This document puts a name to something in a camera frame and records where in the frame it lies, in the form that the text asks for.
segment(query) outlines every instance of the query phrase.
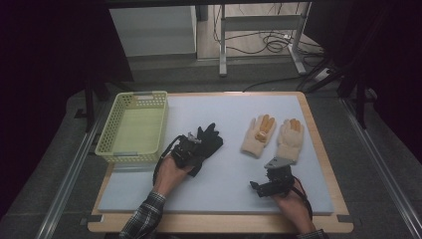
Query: table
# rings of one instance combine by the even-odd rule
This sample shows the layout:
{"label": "table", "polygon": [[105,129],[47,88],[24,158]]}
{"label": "table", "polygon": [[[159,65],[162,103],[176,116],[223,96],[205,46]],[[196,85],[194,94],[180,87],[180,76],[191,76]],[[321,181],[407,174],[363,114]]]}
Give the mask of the table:
{"label": "table", "polygon": [[[195,93],[169,94],[169,96],[296,96],[306,119],[334,208],[333,213],[330,215],[315,216],[314,224],[316,225],[316,228],[323,228],[326,232],[351,232],[353,224],[352,222],[347,221],[349,218],[347,207],[339,190],[323,143],[319,137],[310,107],[302,93]],[[92,221],[88,224],[89,229],[93,232],[118,232],[131,216],[131,213],[100,213],[98,211],[99,203],[104,190],[106,189],[113,167],[114,165],[110,164],[107,168],[100,193],[92,212],[92,215],[100,218],[100,220]],[[157,230],[158,232],[163,233],[291,233],[296,231],[290,221],[278,214],[231,215],[181,213],[164,213]]]}

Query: green plastic basket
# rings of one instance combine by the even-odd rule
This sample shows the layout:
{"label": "green plastic basket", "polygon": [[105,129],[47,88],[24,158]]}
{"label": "green plastic basket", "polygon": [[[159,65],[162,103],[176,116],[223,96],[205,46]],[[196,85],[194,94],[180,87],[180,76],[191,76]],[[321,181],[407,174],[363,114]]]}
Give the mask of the green plastic basket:
{"label": "green plastic basket", "polygon": [[157,162],[167,125],[167,92],[115,97],[96,155],[108,162]]}

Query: black glove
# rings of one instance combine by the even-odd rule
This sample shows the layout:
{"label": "black glove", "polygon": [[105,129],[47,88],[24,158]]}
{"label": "black glove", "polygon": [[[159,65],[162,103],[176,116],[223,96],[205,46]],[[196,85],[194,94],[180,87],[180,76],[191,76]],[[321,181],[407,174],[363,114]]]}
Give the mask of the black glove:
{"label": "black glove", "polygon": [[202,130],[202,127],[198,127],[196,138],[191,134],[188,136],[180,135],[175,138],[161,155],[161,158],[159,158],[155,166],[152,183],[155,183],[156,174],[162,159],[167,155],[168,151],[177,140],[180,140],[180,142],[171,150],[171,156],[174,158],[174,161],[179,168],[194,166],[188,174],[193,177],[196,176],[202,167],[202,162],[223,145],[223,138],[218,135],[219,131],[215,131],[214,128],[215,123],[213,122],[205,131]]}

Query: sleeve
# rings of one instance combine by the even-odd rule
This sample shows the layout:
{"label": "sleeve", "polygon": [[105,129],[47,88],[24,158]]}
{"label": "sleeve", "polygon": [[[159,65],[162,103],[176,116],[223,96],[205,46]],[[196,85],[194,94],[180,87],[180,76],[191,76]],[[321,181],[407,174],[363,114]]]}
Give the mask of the sleeve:
{"label": "sleeve", "polygon": [[322,229],[308,234],[298,235],[298,239],[328,239],[328,235]]}
{"label": "sleeve", "polygon": [[120,239],[148,238],[161,220],[165,197],[151,191],[124,225]]}

